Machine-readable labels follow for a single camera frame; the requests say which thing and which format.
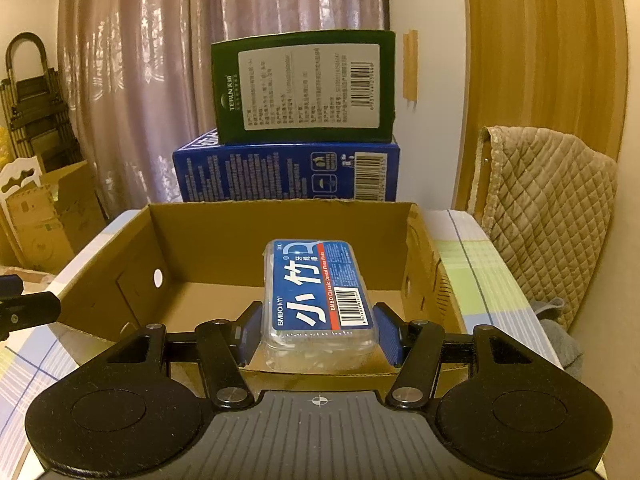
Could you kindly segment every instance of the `metal screw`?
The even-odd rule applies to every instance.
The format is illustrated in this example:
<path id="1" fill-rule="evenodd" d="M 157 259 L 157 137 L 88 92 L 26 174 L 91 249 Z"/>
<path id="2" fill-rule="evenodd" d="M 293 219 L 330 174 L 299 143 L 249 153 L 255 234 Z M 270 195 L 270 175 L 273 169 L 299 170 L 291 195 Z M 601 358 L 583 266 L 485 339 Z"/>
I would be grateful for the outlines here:
<path id="1" fill-rule="evenodd" d="M 218 390 L 216 393 L 218 400 L 228 404 L 237 404 L 238 402 L 242 402 L 247 398 L 247 396 L 246 390 L 238 388 L 237 386 L 228 386 Z"/>
<path id="2" fill-rule="evenodd" d="M 410 404 L 411 402 L 418 402 L 422 398 L 422 392 L 418 388 L 403 386 L 393 390 L 391 396 L 398 402 Z"/>

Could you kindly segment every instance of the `oval hole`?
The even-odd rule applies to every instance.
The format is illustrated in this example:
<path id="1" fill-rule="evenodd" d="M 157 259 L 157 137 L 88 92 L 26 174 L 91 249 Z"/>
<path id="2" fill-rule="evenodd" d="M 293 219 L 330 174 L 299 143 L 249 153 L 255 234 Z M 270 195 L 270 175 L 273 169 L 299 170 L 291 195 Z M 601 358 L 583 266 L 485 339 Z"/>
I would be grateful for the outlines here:
<path id="1" fill-rule="evenodd" d="M 160 288 L 162 286 L 162 270 L 160 269 L 154 270 L 154 285 L 156 288 Z"/>

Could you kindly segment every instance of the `clear plastic container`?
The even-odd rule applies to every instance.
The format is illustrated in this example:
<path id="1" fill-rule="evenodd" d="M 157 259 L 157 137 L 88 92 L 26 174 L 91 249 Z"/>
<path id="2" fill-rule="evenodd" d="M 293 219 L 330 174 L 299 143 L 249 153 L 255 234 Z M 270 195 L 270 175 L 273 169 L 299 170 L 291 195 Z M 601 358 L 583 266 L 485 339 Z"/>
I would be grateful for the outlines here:
<path id="1" fill-rule="evenodd" d="M 274 240 L 264 252 L 262 340 L 281 372 L 362 366 L 378 329 L 353 249 L 345 242 Z"/>

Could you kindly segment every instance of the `gray ribbed plate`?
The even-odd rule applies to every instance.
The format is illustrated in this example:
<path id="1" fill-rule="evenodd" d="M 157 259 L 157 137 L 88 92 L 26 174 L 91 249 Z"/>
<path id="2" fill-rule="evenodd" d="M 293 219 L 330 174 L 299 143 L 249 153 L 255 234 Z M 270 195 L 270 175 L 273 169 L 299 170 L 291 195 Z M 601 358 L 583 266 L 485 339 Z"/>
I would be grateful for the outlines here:
<path id="1" fill-rule="evenodd" d="M 49 472 L 46 480 L 65 478 Z M 488 480 L 463 463 L 416 413 L 373 392 L 266 392 L 243 412 L 217 415 L 206 434 L 153 480 Z M 596 479 L 584 474 L 576 479 Z"/>

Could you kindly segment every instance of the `icon on blue box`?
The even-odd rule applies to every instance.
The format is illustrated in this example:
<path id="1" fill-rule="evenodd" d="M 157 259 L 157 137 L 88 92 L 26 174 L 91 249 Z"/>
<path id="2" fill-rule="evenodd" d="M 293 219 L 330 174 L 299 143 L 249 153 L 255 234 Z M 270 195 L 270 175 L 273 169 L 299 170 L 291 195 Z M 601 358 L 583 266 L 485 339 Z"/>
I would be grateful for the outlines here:
<path id="1" fill-rule="evenodd" d="M 312 171 L 335 171 L 338 169 L 338 155 L 334 152 L 311 153 Z"/>
<path id="2" fill-rule="evenodd" d="M 314 193 L 335 193 L 338 191 L 338 177 L 334 174 L 315 174 L 311 177 L 311 188 Z"/>

